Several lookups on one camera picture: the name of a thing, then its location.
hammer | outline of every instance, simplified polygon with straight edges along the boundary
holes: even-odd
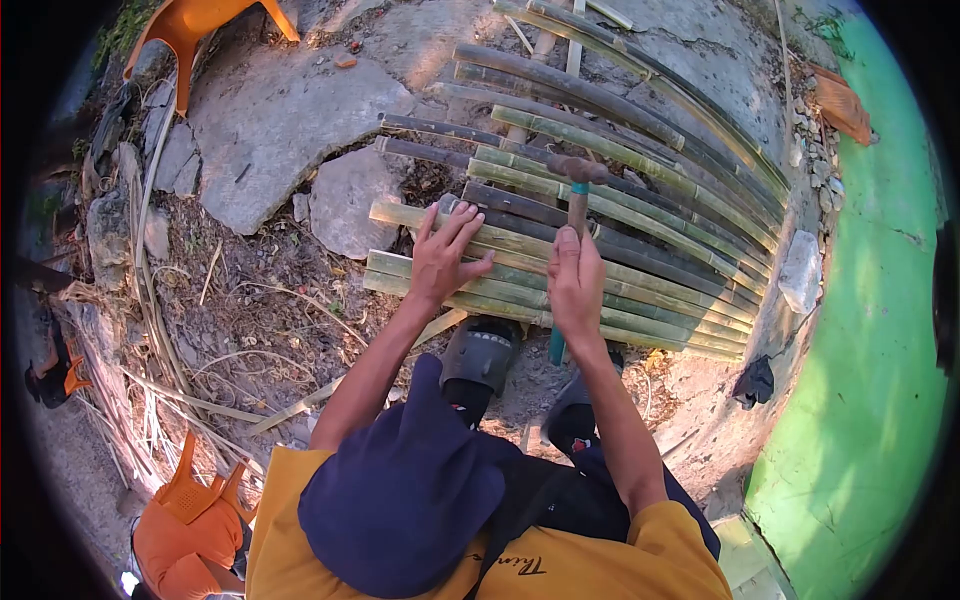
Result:
[[[567,202],[566,223],[573,226],[578,238],[583,238],[584,230],[587,228],[587,194],[590,191],[590,184],[607,181],[607,175],[610,174],[607,166],[575,156],[553,155],[547,161],[546,168],[550,173],[569,177],[573,181]],[[550,333],[550,348],[547,351],[551,363],[560,366],[564,359],[565,346],[563,334],[554,327]]]

t-shirt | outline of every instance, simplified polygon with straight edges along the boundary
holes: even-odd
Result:
[[[221,498],[186,525],[151,500],[133,530],[140,570],[161,600],[203,600],[221,593],[200,557],[231,568],[242,545],[240,517]]]
[[[300,528],[300,492],[332,452],[276,448],[257,512],[247,568],[249,600],[367,598],[314,556]],[[419,596],[461,600],[476,581],[486,539],[475,538],[453,574]],[[484,577],[482,598],[731,598],[697,522],[665,501],[634,517],[627,543],[531,527]]]

black sock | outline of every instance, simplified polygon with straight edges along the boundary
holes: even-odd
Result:
[[[480,419],[487,412],[493,389],[468,379],[447,379],[442,392],[444,400],[456,409],[470,429],[480,427]]]
[[[550,430],[546,435],[550,443],[563,454],[570,456],[574,452],[600,444],[595,428],[592,406],[570,404],[550,423]]]

navy blue cap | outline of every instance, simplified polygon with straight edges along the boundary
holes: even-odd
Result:
[[[464,426],[441,397],[442,370],[422,354],[406,403],[344,439],[300,494],[314,555],[361,593],[409,598],[449,577],[503,497],[496,463],[520,456]]]

blue tape on handle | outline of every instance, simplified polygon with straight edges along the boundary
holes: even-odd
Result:
[[[564,335],[557,327],[554,327],[550,332],[550,346],[547,348],[546,355],[555,367],[559,367],[560,363],[563,362],[565,348]]]

